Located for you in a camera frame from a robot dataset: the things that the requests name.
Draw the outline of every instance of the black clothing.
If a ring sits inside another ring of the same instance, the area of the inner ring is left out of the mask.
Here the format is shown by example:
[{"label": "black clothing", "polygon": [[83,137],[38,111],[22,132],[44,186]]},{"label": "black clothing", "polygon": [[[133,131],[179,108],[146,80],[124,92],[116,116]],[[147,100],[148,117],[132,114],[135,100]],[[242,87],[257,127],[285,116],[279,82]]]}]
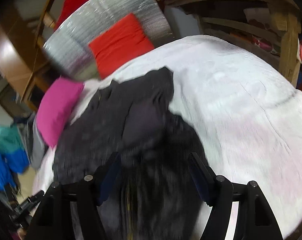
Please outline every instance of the black clothing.
[{"label": "black clothing", "polygon": [[[122,168],[99,214],[111,239],[189,239],[201,200],[187,157],[202,144],[192,127],[168,111],[172,72],[151,71],[98,90],[82,116],[62,133],[53,165],[63,184],[93,174],[112,152]],[[74,217],[76,236],[79,223]]]}]

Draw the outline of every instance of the white bedsheet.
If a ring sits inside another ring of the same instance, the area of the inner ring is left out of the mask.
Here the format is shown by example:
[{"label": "white bedsheet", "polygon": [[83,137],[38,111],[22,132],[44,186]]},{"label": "white bedsheet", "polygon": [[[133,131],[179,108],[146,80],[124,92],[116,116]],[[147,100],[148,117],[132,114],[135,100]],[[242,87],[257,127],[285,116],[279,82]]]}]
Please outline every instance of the white bedsheet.
[{"label": "white bedsheet", "polygon": [[[164,65],[174,72],[170,110],[194,126],[214,172],[232,182],[257,181],[283,237],[288,236],[302,219],[302,92],[246,50],[205,35],[166,44],[103,81],[87,81],[72,121],[112,79],[123,82]],[[34,192],[52,182],[53,158],[49,150]],[[203,204],[194,239],[202,235],[210,211]],[[237,208],[232,208],[228,240],[236,216]]]}]

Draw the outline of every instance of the silver insulation sheet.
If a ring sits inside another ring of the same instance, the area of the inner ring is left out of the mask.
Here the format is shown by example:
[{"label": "silver insulation sheet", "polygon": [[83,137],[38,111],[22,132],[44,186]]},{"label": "silver insulation sheet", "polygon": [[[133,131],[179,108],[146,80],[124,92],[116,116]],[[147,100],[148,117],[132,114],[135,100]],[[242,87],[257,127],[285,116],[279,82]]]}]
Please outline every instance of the silver insulation sheet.
[{"label": "silver insulation sheet", "polygon": [[70,78],[83,81],[96,77],[97,67],[88,44],[131,12],[155,47],[173,40],[155,0],[89,0],[61,24],[43,48],[53,65]]}]

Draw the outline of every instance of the metal screw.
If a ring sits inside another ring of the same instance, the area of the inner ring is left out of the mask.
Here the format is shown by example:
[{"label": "metal screw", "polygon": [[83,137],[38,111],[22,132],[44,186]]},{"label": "metal screw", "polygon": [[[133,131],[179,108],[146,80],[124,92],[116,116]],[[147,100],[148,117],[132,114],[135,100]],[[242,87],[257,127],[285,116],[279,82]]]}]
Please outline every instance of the metal screw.
[{"label": "metal screw", "polygon": [[254,180],[251,180],[249,183],[252,187],[256,187],[258,185],[257,182]]},{"label": "metal screw", "polygon": [[93,176],[92,175],[87,175],[87,176],[84,177],[84,180],[85,181],[93,180]]},{"label": "metal screw", "polygon": [[222,181],[224,181],[224,180],[225,180],[225,177],[224,177],[224,176],[222,176],[222,175],[218,175],[218,176],[216,176],[216,179],[217,179],[217,181],[222,182]]},{"label": "metal screw", "polygon": [[51,184],[51,187],[57,187],[59,185],[60,185],[60,183],[58,181],[55,181]]}]

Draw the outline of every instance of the gray cloth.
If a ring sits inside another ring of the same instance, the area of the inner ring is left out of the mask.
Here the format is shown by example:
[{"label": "gray cloth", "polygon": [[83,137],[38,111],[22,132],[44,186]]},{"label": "gray cloth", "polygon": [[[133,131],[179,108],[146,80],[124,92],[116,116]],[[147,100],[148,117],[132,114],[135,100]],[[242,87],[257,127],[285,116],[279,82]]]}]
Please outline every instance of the gray cloth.
[{"label": "gray cloth", "polygon": [[31,167],[38,170],[48,150],[48,145],[44,142],[35,120],[36,114],[33,113],[26,124],[19,125],[19,133]]}]

